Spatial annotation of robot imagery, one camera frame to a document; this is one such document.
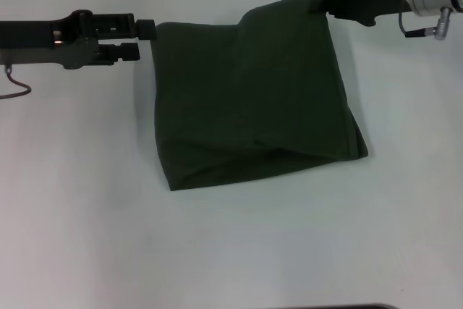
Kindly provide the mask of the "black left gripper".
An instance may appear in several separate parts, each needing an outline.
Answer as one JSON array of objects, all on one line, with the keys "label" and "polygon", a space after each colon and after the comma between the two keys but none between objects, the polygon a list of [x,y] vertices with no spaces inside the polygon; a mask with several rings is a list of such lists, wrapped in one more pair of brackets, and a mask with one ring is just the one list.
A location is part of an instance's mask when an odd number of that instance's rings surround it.
[{"label": "black left gripper", "polygon": [[155,40],[154,20],[129,14],[93,14],[79,10],[52,21],[2,21],[1,64],[60,64],[79,69],[91,63],[114,65],[140,60],[137,43],[98,45],[98,39]]}]

